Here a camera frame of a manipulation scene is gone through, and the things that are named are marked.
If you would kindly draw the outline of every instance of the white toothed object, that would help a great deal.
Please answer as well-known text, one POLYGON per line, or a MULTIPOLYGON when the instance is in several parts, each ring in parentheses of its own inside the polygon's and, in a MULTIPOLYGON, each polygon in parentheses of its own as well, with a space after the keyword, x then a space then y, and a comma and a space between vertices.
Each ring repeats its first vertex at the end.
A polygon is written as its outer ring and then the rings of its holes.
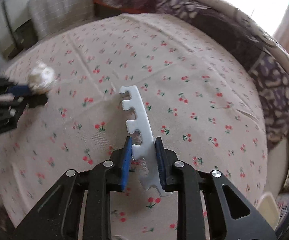
POLYGON ((165 192, 160 184, 154 139, 148 116, 137 86, 121 87, 119 92, 120 94, 128 92, 131 98, 130 100, 122 101, 123 110, 128 111, 129 109, 134 109, 136 114, 136 119, 127 120, 126 125, 128 133, 138 131, 141 135, 141 145, 132 145, 132 158, 134 160, 143 158, 148 168, 148 174, 140 176, 139 178, 142 187, 145 190, 155 187, 160 196, 172 194, 172 192, 165 192))

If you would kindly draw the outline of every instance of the silver screw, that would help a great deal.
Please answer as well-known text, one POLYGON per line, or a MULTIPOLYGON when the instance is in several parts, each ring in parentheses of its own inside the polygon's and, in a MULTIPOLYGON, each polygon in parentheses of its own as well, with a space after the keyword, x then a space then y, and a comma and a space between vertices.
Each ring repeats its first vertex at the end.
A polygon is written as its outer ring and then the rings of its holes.
POLYGON ((217 171, 217 170, 213 171, 211 174, 212 174, 213 177, 216 177, 216 178, 221 176, 221 172, 217 171))
POLYGON ((74 176, 76 174, 76 171, 75 170, 68 170, 67 172, 66 172, 66 175, 68 176, 68 177, 72 177, 72 176, 74 176))
POLYGON ((184 166, 184 163, 183 163, 182 161, 176 161, 176 162, 174 163, 174 165, 175 165, 176 167, 178 167, 178 168, 182 168, 182 167, 184 166))
POLYGON ((105 167, 111 167, 114 163, 112 161, 105 161, 104 166, 105 167))
POLYGON ((15 110, 15 109, 13 109, 13 108, 12 108, 12 109, 10 109, 10 115, 11 115, 11 116, 14 116, 15 114, 16 114, 16 110, 15 110))

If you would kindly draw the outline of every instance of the white plastic comb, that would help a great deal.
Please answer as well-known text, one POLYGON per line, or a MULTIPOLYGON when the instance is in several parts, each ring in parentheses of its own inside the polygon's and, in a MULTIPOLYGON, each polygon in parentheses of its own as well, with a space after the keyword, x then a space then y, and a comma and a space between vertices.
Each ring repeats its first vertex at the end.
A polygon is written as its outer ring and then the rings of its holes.
POLYGON ((172 192, 165 192, 160 184, 156 148, 148 116, 137 86, 121 87, 119 92, 120 94, 128 92, 131 98, 130 100, 122 101, 123 110, 128 111, 132 108, 136 115, 135 120, 126 121, 128 133, 138 131, 141 135, 141 145, 132 145, 132 158, 134 160, 143 158, 148 168, 148 174, 139 178, 142 187, 145 190, 155 187, 160 196, 172 194, 172 192))

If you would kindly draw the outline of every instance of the triangular cutout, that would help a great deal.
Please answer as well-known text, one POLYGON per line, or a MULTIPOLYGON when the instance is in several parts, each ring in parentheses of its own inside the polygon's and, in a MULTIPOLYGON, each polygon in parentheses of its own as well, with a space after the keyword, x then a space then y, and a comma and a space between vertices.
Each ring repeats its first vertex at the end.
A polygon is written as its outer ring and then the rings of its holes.
POLYGON ((228 203, 230 215, 233 219, 239 219, 250 215, 250 209, 228 185, 223 185, 222 189, 228 203))

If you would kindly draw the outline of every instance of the crumpled white plastic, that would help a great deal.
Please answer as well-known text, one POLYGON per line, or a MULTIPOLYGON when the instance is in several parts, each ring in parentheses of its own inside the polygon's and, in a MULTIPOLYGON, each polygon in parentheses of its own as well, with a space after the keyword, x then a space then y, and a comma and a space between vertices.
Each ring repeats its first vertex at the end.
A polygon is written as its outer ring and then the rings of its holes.
POLYGON ((28 86, 37 94, 43 94, 52 89, 56 83, 56 72, 52 67, 42 61, 37 61, 36 66, 28 75, 28 86))

